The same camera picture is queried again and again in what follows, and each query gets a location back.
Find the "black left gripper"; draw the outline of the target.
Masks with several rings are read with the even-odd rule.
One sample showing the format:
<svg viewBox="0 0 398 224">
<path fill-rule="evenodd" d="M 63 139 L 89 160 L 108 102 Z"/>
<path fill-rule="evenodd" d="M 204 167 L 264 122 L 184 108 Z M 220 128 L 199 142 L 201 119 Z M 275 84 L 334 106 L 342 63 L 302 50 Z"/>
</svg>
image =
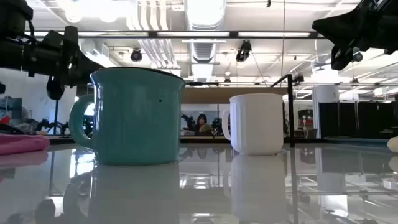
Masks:
<svg viewBox="0 0 398 224">
<path fill-rule="evenodd" d="M 74 26 L 66 26 L 63 34 L 51 30 L 40 42 L 34 31 L 30 36 L 30 75 L 39 73 L 49 77 L 46 90 L 53 100 L 62 97 L 74 75 L 77 75 L 76 85 L 88 85 L 92 71 L 104 68 L 80 52 L 78 29 Z"/>
</svg>

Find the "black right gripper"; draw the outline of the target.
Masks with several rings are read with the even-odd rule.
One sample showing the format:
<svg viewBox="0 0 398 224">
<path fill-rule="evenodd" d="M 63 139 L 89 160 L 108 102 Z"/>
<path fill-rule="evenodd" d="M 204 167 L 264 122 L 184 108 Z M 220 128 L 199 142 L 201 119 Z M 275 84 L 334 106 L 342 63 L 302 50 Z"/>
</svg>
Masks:
<svg viewBox="0 0 398 224">
<path fill-rule="evenodd" d="M 398 0 L 361 0 L 350 12 L 313 21 L 312 29 L 335 46 L 331 50 L 331 68 L 344 69 L 353 61 L 354 50 L 396 47 L 386 39 L 398 28 Z"/>
</svg>

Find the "teal enamel mug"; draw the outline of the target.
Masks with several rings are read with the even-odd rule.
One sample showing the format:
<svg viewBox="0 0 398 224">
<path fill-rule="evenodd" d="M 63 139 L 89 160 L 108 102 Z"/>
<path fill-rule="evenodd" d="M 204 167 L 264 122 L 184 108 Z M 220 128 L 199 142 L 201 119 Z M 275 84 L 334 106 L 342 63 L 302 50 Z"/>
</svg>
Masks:
<svg viewBox="0 0 398 224">
<path fill-rule="evenodd" d="M 177 159 L 184 79 L 139 67 L 103 68 L 90 78 L 93 94 L 81 96 L 70 111 L 69 130 L 77 144 L 106 165 Z"/>
</svg>

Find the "white ribbed mug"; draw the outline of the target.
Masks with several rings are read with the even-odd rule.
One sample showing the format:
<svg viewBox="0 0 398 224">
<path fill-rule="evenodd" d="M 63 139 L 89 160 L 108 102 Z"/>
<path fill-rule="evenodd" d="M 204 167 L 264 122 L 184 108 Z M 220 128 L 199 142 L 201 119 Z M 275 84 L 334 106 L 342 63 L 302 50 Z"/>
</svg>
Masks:
<svg viewBox="0 0 398 224">
<path fill-rule="evenodd" d="M 283 99 L 273 93 L 233 96 L 223 111 L 222 130 L 240 154 L 272 155 L 284 143 Z"/>
</svg>

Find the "wooden shelf with black legs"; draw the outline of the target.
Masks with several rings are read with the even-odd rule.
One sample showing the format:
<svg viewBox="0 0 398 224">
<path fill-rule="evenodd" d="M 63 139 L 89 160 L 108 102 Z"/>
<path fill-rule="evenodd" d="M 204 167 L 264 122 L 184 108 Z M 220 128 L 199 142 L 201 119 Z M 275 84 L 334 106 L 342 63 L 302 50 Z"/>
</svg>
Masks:
<svg viewBox="0 0 398 224">
<path fill-rule="evenodd" d="M 284 127 L 289 128 L 290 147 L 294 147 L 294 94 L 291 74 L 284 75 L 274 83 L 219 83 L 219 82 L 188 82 L 182 90 L 182 104 L 227 104 L 233 96 L 251 93 L 274 93 L 287 95 L 289 123 L 284 121 Z"/>
</svg>

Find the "white pillar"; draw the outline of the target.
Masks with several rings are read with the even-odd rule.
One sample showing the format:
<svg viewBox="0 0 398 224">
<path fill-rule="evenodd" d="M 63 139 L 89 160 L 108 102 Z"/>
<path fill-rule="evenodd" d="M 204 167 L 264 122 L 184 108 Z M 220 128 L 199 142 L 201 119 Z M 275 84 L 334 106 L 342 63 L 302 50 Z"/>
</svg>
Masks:
<svg viewBox="0 0 398 224">
<path fill-rule="evenodd" d="M 317 139 L 323 137 L 323 128 L 328 126 L 328 115 L 334 112 L 339 101 L 339 90 L 337 86 L 315 86 L 312 89 L 313 103 L 313 127 L 317 130 Z"/>
</svg>

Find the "pink cloth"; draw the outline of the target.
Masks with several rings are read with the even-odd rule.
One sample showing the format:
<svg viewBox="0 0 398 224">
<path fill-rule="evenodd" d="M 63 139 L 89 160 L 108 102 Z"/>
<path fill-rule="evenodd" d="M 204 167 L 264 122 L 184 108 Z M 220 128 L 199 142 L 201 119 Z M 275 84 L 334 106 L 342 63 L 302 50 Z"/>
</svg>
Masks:
<svg viewBox="0 0 398 224">
<path fill-rule="evenodd" d="M 0 134 L 0 156 L 43 151 L 49 145 L 45 136 Z"/>
</svg>

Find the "cream round object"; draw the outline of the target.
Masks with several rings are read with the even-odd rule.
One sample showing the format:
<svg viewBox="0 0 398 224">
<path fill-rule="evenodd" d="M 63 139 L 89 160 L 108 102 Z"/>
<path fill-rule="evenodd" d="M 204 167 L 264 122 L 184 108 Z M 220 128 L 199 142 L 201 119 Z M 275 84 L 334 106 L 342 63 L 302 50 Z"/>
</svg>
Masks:
<svg viewBox="0 0 398 224">
<path fill-rule="evenodd" d="M 388 140 L 387 147 L 394 153 L 398 153 L 398 136 Z"/>
</svg>

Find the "person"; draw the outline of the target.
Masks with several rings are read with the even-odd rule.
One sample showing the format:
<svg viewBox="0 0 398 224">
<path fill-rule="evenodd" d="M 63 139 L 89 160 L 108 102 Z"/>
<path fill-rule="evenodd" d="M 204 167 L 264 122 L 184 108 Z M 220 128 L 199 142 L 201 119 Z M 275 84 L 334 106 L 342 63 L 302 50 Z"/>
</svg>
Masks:
<svg viewBox="0 0 398 224">
<path fill-rule="evenodd" d="M 196 136 L 211 136 L 212 128 L 207 123 L 207 117 L 205 114 L 200 114 L 195 124 L 195 135 Z"/>
</svg>

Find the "dark wall monitor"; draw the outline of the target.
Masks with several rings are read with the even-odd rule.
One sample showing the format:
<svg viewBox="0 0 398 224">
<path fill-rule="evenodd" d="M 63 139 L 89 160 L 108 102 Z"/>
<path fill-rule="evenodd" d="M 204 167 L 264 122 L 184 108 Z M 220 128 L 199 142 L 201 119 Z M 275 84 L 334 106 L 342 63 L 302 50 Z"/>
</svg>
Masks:
<svg viewBox="0 0 398 224">
<path fill-rule="evenodd" d="M 22 98 L 1 98 L 0 99 L 0 119 L 9 116 L 11 119 L 22 117 Z"/>
</svg>

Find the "black partition wall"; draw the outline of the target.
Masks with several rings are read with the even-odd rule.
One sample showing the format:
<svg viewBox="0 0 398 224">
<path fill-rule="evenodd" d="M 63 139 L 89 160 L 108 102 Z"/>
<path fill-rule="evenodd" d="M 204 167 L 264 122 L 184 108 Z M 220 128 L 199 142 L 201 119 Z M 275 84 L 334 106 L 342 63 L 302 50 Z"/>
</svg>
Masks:
<svg viewBox="0 0 398 224">
<path fill-rule="evenodd" d="M 394 102 L 337 102 L 328 112 L 322 138 L 390 139 L 398 136 L 398 110 Z"/>
</svg>

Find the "silver ventilation duct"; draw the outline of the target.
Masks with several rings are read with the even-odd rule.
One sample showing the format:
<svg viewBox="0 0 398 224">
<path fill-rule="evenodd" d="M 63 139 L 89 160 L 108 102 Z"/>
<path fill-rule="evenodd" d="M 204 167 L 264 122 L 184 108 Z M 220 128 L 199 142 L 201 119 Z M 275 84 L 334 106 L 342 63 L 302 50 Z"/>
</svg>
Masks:
<svg viewBox="0 0 398 224">
<path fill-rule="evenodd" d="M 223 29 L 227 0 L 184 0 L 185 19 L 189 31 Z M 197 63 L 209 63 L 217 49 L 216 39 L 192 39 L 190 50 Z"/>
</svg>

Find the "black table frame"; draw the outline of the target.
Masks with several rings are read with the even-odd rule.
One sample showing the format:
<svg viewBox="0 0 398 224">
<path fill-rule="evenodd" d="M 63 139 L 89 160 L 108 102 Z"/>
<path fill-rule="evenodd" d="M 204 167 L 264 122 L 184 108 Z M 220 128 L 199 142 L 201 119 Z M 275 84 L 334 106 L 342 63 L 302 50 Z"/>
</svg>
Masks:
<svg viewBox="0 0 398 224">
<path fill-rule="evenodd" d="M 52 145 L 56 144 L 72 144 L 74 140 L 70 136 L 46 135 Z M 183 144 L 227 144 L 227 140 L 223 136 L 181 136 L 180 142 Z M 325 138 L 325 139 L 306 139 L 295 138 L 296 144 L 365 144 L 365 145 L 386 145 L 388 139 L 357 139 L 357 138 Z"/>
</svg>

